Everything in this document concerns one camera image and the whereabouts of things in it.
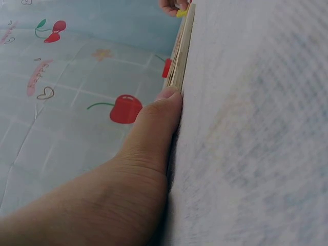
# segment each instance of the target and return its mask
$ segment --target red object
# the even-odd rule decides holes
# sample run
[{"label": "red object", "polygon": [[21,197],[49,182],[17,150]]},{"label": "red object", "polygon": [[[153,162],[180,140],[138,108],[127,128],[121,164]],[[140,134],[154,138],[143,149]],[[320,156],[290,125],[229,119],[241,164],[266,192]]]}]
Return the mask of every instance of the red object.
[{"label": "red object", "polygon": [[52,33],[46,40],[44,40],[45,43],[53,43],[60,40],[60,35],[58,32]]},{"label": "red object", "polygon": [[112,121],[119,124],[132,124],[135,122],[140,110],[141,102],[130,95],[122,95],[116,99],[115,106],[109,114]]},{"label": "red object", "polygon": [[163,70],[163,74],[162,74],[162,77],[163,78],[167,78],[168,77],[171,63],[172,63],[172,60],[171,59],[166,59],[164,70]]},{"label": "red object", "polygon": [[53,25],[53,29],[52,32],[61,32],[64,31],[66,29],[66,22],[63,20],[59,20],[55,23],[55,25]]}]

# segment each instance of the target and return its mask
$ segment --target hand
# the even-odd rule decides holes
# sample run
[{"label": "hand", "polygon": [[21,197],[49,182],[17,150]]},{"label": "hand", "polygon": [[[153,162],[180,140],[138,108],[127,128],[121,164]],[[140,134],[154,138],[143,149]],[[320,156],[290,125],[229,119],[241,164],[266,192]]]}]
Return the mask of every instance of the hand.
[{"label": "hand", "polygon": [[168,150],[181,108],[176,88],[163,90],[112,160],[1,221],[0,245],[145,245],[166,203]]},{"label": "hand", "polygon": [[188,7],[188,0],[159,0],[159,7],[172,17],[175,17],[179,10],[175,4],[179,4],[181,10],[185,11]]}]

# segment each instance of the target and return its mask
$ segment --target finger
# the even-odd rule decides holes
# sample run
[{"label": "finger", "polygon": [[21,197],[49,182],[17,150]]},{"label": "finger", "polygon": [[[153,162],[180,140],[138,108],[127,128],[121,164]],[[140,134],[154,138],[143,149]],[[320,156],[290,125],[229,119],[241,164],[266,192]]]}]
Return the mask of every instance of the finger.
[{"label": "finger", "polygon": [[188,8],[188,0],[177,0],[177,4],[180,5],[181,10],[183,11]]},{"label": "finger", "polygon": [[170,0],[159,0],[159,7],[163,10],[164,13],[172,17],[175,17],[179,10],[174,6],[174,2]]},{"label": "finger", "polygon": [[156,100],[141,110],[117,158],[165,174],[172,135],[180,121],[182,96],[176,87],[168,87]]}]

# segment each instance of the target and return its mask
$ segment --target white paper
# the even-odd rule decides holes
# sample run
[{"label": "white paper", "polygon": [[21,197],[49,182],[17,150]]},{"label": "white paper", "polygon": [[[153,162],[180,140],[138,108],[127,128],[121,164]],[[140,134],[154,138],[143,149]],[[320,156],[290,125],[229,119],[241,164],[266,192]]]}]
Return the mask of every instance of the white paper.
[{"label": "white paper", "polygon": [[163,245],[327,245],[328,2],[194,3]]}]

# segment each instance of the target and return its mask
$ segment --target stack of wooden sticks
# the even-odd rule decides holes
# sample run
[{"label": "stack of wooden sticks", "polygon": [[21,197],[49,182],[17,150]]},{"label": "stack of wooden sticks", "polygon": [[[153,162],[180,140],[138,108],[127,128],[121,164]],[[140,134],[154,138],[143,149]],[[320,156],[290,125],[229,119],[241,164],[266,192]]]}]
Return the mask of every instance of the stack of wooden sticks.
[{"label": "stack of wooden sticks", "polygon": [[183,78],[185,76],[186,63],[188,58],[191,32],[195,17],[195,4],[190,4],[187,16],[183,18],[175,47],[172,54],[172,63],[168,77],[166,78],[165,87],[176,86],[182,91]]}]

